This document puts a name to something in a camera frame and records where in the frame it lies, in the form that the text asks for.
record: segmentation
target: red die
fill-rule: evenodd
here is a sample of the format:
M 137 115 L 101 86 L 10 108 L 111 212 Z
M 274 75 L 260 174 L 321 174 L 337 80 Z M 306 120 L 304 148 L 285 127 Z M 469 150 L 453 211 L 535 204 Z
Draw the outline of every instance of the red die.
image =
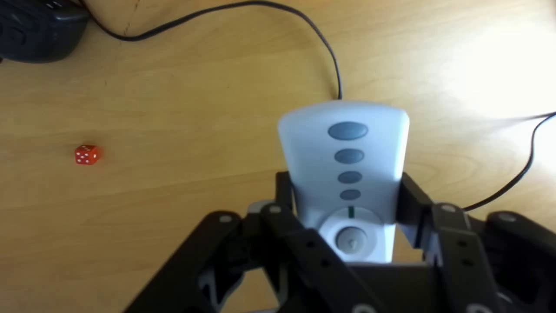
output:
M 99 159 L 99 148 L 95 146 L 81 145 L 75 150 L 75 162 L 78 165 L 94 165 Z

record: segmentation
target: wooden surface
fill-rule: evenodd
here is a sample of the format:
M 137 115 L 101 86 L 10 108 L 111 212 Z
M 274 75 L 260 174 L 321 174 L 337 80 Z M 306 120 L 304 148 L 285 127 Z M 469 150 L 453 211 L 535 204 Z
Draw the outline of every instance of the wooden surface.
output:
M 434 199 L 476 202 L 521 169 L 531 122 L 554 110 L 552 0 L 286 2 L 333 46 L 346 99 L 412 119 L 406 167 Z M 205 2 L 90 0 L 120 33 Z M 271 199 L 285 169 L 278 119 L 333 96 L 306 25 L 252 7 L 141 44 L 88 25 L 71 58 L 0 65 L 0 312 L 121 312 L 210 211 Z M 556 230 L 554 127 L 530 176 L 498 202 Z M 73 164 L 81 143 L 102 148 Z M 406 245 L 398 261 L 412 261 Z M 250 275 L 226 306 L 273 305 Z

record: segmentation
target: remote control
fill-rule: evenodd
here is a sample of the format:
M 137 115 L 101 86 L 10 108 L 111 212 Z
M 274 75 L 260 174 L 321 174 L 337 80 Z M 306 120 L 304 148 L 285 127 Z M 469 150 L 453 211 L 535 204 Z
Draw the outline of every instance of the remote control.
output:
M 349 101 L 280 120 L 297 218 L 344 261 L 392 259 L 408 124 L 403 110 Z

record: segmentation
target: black cable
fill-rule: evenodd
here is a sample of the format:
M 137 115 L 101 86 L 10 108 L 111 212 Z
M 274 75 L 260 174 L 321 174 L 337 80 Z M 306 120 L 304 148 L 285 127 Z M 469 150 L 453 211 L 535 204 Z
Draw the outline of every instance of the black cable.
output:
M 476 204 L 472 204 L 472 205 L 464 207 L 464 211 L 469 212 L 469 211 L 474 211 L 474 209 L 478 209 L 478 207 L 483 207 L 483 205 L 497 200 L 498 197 L 502 197 L 504 193 L 507 193 L 511 188 L 514 188 L 514 186 L 525 178 L 525 174 L 531 169 L 531 165 L 533 165 L 533 162 L 535 162 L 535 139 L 537 139 L 537 131 L 538 131 L 547 120 L 551 120 L 552 117 L 556 117 L 556 112 L 523 119 L 523 120 L 537 120 L 537 119 L 542 119 L 542 120 L 535 126 L 535 129 L 533 129 L 533 132 L 531 132 L 530 153 L 528 153 L 528 160 L 526 160 L 525 167 L 523 167 L 509 183 L 505 183 L 498 192 L 492 193 L 490 197 L 486 197 L 486 199 L 483 199 L 483 200 L 479 200 L 479 202 L 476 202 Z
M 217 12 L 217 11 L 227 11 L 227 9 L 236 9 L 236 7 L 248 7 L 248 6 L 259 6 L 259 7 L 269 7 L 269 9 L 276 9 L 276 11 L 281 11 L 281 12 L 288 12 L 288 14 L 293 14 L 297 18 L 300 18 L 304 23 L 307 23 L 311 26 L 311 30 L 316 33 L 316 37 L 319 39 L 319 42 L 326 47 L 330 58 L 332 58 L 332 63 L 333 63 L 333 72 L 335 72 L 335 82 L 337 82 L 337 99 L 344 99 L 344 87 L 342 87 L 342 75 L 340 75 L 340 68 L 337 65 L 337 58 L 332 51 L 332 46 L 328 44 L 328 40 L 325 39 L 325 35 L 318 30 L 318 26 L 300 11 L 293 9 L 293 7 L 288 7 L 288 6 L 283 6 L 283 4 L 274 4 L 274 2 L 260 2 L 260 0 L 248 0 L 248 2 L 234 2 L 234 4 L 226 4 L 226 6 L 217 6 L 217 7 L 208 7 L 208 9 L 203 9 L 203 11 L 196 11 L 196 12 L 191 12 L 191 14 L 186 14 L 182 18 L 177 18 L 174 21 L 168 21 L 168 23 L 163 23 L 156 28 L 151 28 L 144 33 L 139 33 L 139 35 L 118 35 L 114 32 L 111 32 L 109 28 L 106 28 L 94 14 L 92 11 L 88 9 L 88 6 L 85 4 L 85 0 L 80 0 L 80 4 L 85 7 L 85 11 L 88 11 L 90 14 L 90 19 L 104 32 L 108 33 L 109 37 L 116 39 L 116 40 L 123 40 L 123 42 L 141 42 L 141 40 L 146 40 L 146 39 L 151 39 L 154 35 L 160 35 L 167 30 L 172 30 L 179 25 L 184 25 L 194 18 L 200 18 L 200 16 L 205 16 L 205 14 L 210 14 L 210 12 Z

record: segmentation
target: black object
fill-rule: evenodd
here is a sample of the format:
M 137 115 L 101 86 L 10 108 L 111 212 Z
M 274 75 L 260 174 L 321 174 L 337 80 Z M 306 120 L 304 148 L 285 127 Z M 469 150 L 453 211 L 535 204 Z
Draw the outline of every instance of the black object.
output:
M 0 0 L 0 58 L 47 63 L 78 44 L 88 14 L 69 0 Z
M 398 225 L 422 265 L 346 265 L 293 216 L 293 188 L 259 214 L 208 214 L 127 312 L 212 313 L 243 272 L 264 268 L 280 313 L 554 313 L 556 235 L 514 212 L 486 223 L 432 204 L 405 174 Z

